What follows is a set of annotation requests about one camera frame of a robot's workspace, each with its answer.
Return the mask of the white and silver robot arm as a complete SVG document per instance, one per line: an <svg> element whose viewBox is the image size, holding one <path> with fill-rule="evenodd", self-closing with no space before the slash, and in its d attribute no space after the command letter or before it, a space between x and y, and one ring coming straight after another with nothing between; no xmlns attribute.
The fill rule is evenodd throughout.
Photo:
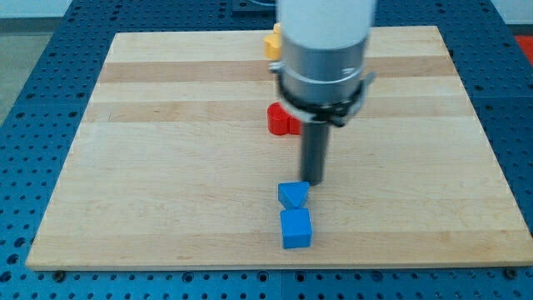
<svg viewBox="0 0 533 300"><path fill-rule="evenodd" d="M271 63L280 104L301 123L300 179L315 186L325 173L329 129L361 110L375 75L365 50L376 0L279 0L281 56Z"/></svg>

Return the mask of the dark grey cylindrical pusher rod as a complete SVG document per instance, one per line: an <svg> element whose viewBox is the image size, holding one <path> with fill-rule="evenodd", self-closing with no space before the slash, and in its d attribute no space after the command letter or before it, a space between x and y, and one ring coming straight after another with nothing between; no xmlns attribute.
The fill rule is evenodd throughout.
<svg viewBox="0 0 533 300"><path fill-rule="evenodd" d="M325 122L301 125L300 177L311 186L323 181L329 132Z"/></svg>

